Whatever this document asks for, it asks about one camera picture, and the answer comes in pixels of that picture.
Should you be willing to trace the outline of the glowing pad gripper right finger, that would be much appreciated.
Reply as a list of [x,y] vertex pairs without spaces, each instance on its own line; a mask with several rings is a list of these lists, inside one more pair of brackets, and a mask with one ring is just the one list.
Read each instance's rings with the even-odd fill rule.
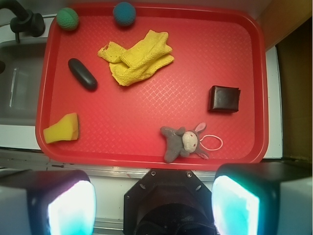
[[221,235],[311,235],[312,164],[224,164],[213,182],[212,212]]

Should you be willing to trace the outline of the glowing pad gripper left finger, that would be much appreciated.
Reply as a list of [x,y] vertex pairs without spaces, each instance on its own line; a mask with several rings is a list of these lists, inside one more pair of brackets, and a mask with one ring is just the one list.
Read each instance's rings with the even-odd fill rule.
[[96,193],[82,170],[0,172],[2,235],[91,235]]

